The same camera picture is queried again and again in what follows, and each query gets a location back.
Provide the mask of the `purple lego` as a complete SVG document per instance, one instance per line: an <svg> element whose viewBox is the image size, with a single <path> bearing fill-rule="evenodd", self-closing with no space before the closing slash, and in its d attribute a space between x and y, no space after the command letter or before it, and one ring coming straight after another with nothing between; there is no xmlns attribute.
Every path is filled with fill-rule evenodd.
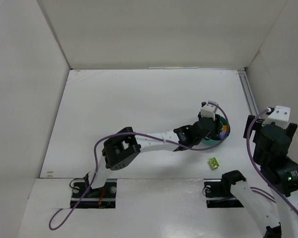
<svg viewBox="0 0 298 238"><path fill-rule="evenodd" d="M220 135L219 135L220 140L225 138L225 135L226 135L226 132L224 131L220 132Z"/></svg>

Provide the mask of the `light green rounded lego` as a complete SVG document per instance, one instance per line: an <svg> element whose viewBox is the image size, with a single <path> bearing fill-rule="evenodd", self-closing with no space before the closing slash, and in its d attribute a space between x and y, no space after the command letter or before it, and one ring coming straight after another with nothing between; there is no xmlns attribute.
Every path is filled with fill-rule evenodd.
<svg viewBox="0 0 298 238"><path fill-rule="evenodd" d="M216 170L220 166L215 157L209 159L208 163L209 163L209 166L210 166L211 170Z"/></svg>

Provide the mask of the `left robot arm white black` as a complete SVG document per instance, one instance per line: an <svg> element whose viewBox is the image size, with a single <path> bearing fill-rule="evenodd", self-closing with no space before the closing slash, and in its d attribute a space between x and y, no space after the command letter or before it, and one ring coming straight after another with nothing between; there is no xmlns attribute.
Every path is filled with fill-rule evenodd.
<svg viewBox="0 0 298 238"><path fill-rule="evenodd" d="M101 151L102 161L96 166L94 175L85 176L85 186L98 189L105 185L112 171L126 168L140 153L151 151L194 150L194 146L206 137L219 136L222 127L221 117L198 116L193 125L185 125L174 130L143 134L125 127L112 136L107 136Z"/></svg>

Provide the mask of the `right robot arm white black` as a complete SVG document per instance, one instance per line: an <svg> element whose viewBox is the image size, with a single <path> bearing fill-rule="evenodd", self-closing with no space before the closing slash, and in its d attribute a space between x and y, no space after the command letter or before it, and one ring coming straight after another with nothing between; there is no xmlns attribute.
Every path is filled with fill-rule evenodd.
<svg viewBox="0 0 298 238"><path fill-rule="evenodd" d="M275 106L249 116L244 132L250 162L269 186L278 215L254 195L240 171L221 179L224 190L241 202L265 238L298 238L298 163L288 156L298 126L289 121L290 110Z"/></svg>

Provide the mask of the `teal round divided container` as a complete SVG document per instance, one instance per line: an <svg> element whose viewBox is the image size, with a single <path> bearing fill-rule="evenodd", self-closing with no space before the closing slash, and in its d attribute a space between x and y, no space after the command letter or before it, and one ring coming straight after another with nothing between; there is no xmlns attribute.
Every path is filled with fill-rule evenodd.
<svg viewBox="0 0 298 238"><path fill-rule="evenodd" d="M202 140L202 144L206 145L207 147L209 146L214 146L216 144L218 144L221 140L219 138L220 132L222 132L222 127L224 125L227 125L227 120L225 119L225 117L220 116L220 130L219 130L219 134L209 134L207 135L203 140ZM228 137L230 134L230 128L227 129L226 135L225 137Z"/></svg>

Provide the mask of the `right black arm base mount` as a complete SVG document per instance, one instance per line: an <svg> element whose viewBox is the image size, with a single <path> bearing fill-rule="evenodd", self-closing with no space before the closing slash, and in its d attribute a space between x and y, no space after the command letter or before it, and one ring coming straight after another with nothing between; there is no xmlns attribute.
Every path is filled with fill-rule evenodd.
<svg viewBox="0 0 298 238"><path fill-rule="evenodd" d="M225 192L219 180L204 181L202 193L207 208L243 208L241 202L230 192Z"/></svg>

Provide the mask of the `aluminium rail right side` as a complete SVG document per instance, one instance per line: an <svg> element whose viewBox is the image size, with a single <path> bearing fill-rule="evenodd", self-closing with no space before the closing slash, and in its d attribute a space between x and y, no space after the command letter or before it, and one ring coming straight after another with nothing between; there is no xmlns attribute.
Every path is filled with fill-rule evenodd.
<svg viewBox="0 0 298 238"><path fill-rule="evenodd" d="M258 109L256 106L256 102L249 84L249 80L246 74L246 70L245 69L239 69L237 71L237 74L240 78L240 82L241 82L241 86L245 95L245 99L246 99L246 103L249 109L249 112L251 115L258 115Z"/></svg>

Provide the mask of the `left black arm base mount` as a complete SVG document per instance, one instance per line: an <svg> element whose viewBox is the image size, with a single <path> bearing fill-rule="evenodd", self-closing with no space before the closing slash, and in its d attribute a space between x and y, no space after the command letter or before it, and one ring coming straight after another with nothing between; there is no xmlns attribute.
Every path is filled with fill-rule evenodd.
<svg viewBox="0 0 298 238"><path fill-rule="evenodd" d="M74 208L89 185L88 174L83 178L74 178L69 187L72 190L70 208ZM108 179L103 187L91 188L76 207L77 209L115 209L117 179Z"/></svg>

